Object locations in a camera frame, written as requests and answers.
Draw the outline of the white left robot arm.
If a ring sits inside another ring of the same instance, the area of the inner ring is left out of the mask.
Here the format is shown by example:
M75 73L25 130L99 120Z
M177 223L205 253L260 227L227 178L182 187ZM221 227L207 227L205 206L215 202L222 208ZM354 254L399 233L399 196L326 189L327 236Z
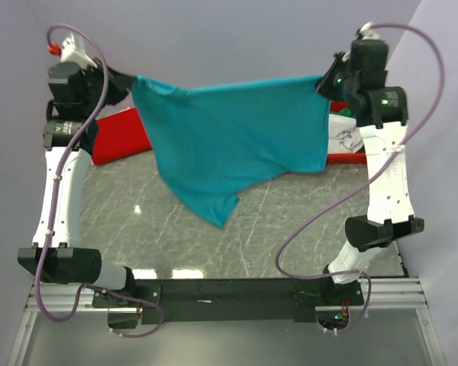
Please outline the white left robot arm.
M123 101L133 79L104 68L97 58L61 61L48 69L47 76L53 97L43 128L47 166L43 205L31 247L18 250L18 263L41 283L110 290L113 301L129 306L137 297L132 270L82 246L80 216L98 133L93 113Z

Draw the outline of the teal t-shirt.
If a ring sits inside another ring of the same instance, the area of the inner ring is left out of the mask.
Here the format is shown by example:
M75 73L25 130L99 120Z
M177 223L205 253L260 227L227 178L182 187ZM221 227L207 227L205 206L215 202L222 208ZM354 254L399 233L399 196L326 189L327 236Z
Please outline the teal t-shirt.
M131 94L166 186L222 227L240 191L324 170L330 103L317 83L310 75L185 89L138 76Z

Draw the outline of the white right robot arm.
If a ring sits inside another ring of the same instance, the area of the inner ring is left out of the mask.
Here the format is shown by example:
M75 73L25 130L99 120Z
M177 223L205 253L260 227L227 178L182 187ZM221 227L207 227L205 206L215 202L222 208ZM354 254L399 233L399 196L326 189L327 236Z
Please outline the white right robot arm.
M355 115L371 181L366 214L346 219L347 241L324 269L331 276L319 288L329 304L356 293L360 274L383 249L424 230L408 191L402 142L408 131L407 97L403 88L385 83L388 51L382 40L354 40L350 51L336 54L317 87L320 95L346 102Z

